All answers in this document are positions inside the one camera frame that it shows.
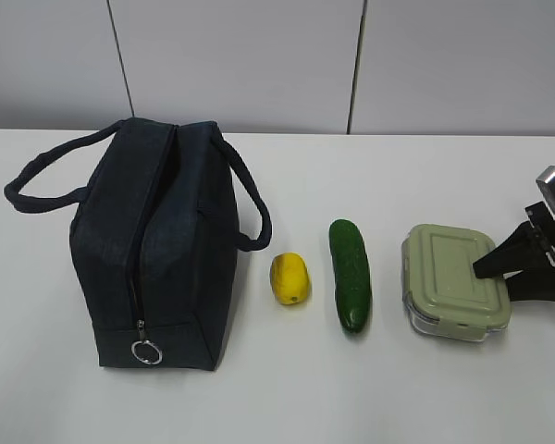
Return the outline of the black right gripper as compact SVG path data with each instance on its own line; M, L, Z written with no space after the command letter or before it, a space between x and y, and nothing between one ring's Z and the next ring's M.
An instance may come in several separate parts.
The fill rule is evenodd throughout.
M505 281L512 302L555 302L555 218L538 202L498 247L473 263L477 278L522 271Z

